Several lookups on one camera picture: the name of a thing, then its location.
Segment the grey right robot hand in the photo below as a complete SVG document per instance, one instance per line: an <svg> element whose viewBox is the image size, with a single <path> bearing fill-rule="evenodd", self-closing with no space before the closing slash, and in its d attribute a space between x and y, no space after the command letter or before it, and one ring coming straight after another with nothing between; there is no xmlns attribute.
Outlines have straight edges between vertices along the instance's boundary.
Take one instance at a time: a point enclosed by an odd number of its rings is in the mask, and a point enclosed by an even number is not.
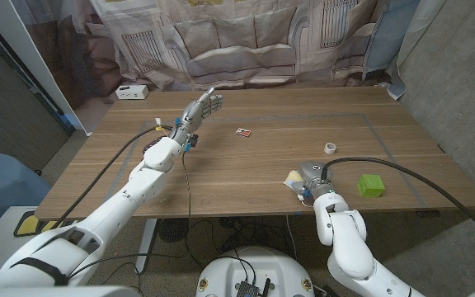
<svg viewBox="0 0 475 297"><path fill-rule="evenodd" d="M324 194L335 193L328 177L322 177L325 164L317 161L305 161L296 170L289 173L285 185L289 186L306 205Z"/></svg>

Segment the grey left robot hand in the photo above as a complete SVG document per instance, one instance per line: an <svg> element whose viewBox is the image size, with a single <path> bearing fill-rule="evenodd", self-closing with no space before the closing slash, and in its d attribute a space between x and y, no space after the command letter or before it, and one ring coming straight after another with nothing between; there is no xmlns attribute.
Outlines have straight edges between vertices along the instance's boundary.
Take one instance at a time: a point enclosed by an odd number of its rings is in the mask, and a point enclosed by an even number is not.
<svg viewBox="0 0 475 297"><path fill-rule="evenodd" d="M185 108L179 122L168 137L178 144L184 144L199 129L203 120L220 110L222 105L223 96L214 94L214 88L210 88Z"/></svg>

